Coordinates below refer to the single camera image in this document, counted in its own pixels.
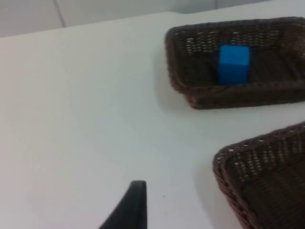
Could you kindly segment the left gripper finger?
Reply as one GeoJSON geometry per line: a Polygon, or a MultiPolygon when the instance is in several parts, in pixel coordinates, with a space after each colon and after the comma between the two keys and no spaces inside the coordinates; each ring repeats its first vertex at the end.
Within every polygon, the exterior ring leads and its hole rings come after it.
{"type": "Polygon", "coordinates": [[[147,229],[147,186],[132,181],[124,196],[100,229],[147,229]]]}

